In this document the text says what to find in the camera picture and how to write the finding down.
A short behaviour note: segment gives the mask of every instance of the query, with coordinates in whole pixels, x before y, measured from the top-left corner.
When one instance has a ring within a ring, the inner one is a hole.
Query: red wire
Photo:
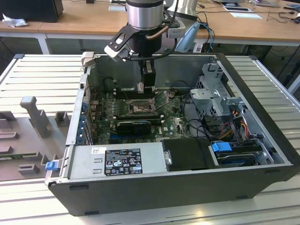
[[[224,127],[225,127],[225,125],[228,125],[229,123],[225,123],[223,126],[222,126],[222,133],[221,134],[223,134],[223,132],[224,132]]]
[[[246,126],[246,136],[247,136],[247,139],[249,138],[249,134],[248,134],[248,126],[247,125],[245,125]]]

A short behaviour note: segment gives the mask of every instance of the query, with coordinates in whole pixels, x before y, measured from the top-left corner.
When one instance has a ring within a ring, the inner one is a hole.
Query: aluminum profile table
[[[35,96],[47,116],[72,114],[84,68],[81,55],[24,55],[14,58],[0,77],[0,111],[28,116],[20,107],[23,96]]]
[[[259,61],[249,57],[228,59],[300,152],[300,106],[297,100]],[[237,95],[233,86],[229,86]],[[300,221],[300,176],[274,183],[253,199],[87,217],[69,215],[44,185],[43,179],[3,182],[0,184],[0,211],[0,222],[4,224],[296,225]]]

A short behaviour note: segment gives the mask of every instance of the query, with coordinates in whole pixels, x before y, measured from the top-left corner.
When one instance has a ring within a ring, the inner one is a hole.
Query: blue release tab
[[[230,143],[228,142],[215,142],[211,145],[214,152],[216,151],[232,151]]]
[[[85,121],[85,119],[86,119],[86,116],[80,115],[79,121]]]
[[[58,161],[47,162],[45,166],[45,170],[58,170]]]

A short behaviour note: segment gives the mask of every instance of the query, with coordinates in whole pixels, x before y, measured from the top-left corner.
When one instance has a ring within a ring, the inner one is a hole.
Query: white crumpled paper
[[[26,23],[26,21],[24,19],[13,19],[13,18],[9,18],[7,16],[3,15],[3,20],[2,22],[5,23],[5,25],[7,25],[8,27],[20,27],[20,26],[26,26],[28,25],[28,23]]]

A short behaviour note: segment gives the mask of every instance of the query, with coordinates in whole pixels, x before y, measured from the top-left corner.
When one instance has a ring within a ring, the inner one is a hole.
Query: copper pipe
[[[153,40],[158,38],[160,35],[162,35],[163,33],[165,33],[167,30],[169,29],[168,26],[165,26],[163,29],[161,29],[160,31],[158,31],[157,33],[153,34],[153,35],[147,35],[146,39],[147,40]]]

